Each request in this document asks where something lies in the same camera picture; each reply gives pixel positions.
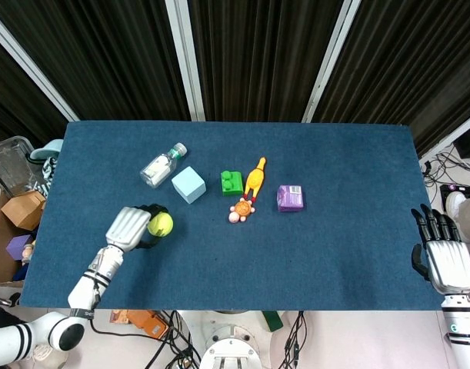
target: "robotic arm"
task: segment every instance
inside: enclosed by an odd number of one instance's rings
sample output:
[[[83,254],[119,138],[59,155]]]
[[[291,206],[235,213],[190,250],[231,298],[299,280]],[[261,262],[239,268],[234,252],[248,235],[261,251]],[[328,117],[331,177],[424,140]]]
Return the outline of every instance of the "robotic arm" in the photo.
[[[422,246],[412,249],[412,267],[445,296],[443,315],[448,339],[459,369],[470,369],[470,254],[461,241],[455,223],[447,215],[421,205],[425,216],[412,209]],[[421,261],[421,252],[428,256],[429,268]]]
[[[108,246],[98,251],[68,296],[70,315],[52,312],[30,323],[0,328],[0,366],[24,359],[37,344],[50,344],[60,351],[77,346],[88,320],[94,317],[94,309],[122,265],[123,254],[144,247],[141,237],[160,211],[167,212],[158,205],[123,208],[106,233]]]

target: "rubber chicken toy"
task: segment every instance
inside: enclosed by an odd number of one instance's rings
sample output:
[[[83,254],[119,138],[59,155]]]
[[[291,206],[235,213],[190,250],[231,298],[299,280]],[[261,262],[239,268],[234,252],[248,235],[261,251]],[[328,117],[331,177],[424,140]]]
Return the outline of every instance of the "rubber chicken toy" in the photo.
[[[252,203],[255,203],[255,199],[257,198],[258,191],[260,191],[260,187],[262,186],[262,182],[264,181],[264,167],[265,167],[265,158],[262,157],[258,161],[257,168],[250,172],[247,177],[247,183],[245,185],[245,193],[243,197],[248,197],[248,193],[250,190],[253,190],[252,193]]]

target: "bottle cap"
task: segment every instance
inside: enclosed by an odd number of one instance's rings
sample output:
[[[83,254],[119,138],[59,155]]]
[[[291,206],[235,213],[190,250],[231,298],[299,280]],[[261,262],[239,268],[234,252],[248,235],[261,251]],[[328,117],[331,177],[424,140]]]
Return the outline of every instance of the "bottle cap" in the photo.
[[[173,146],[173,148],[180,154],[180,157],[183,157],[185,154],[187,154],[187,148],[181,142]]]

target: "purple toy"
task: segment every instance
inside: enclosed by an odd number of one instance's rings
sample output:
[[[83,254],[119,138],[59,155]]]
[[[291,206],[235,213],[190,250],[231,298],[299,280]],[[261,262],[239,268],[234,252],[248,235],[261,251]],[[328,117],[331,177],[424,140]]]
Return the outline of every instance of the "purple toy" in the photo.
[[[278,210],[279,211],[301,211],[303,210],[302,186],[279,186]]]
[[[25,249],[25,245],[31,244],[32,242],[33,237],[30,234],[14,237],[11,239],[5,250],[7,250],[14,260],[21,260],[22,251]]]

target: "yellow tennis ball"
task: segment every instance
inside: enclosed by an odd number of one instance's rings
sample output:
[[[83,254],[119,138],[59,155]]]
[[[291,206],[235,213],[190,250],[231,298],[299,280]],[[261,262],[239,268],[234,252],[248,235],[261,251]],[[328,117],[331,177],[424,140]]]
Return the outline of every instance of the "yellow tennis ball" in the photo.
[[[148,231],[153,236],[164,237],[173,229],[173,219],[168,213],[160,212],[148,224]]]

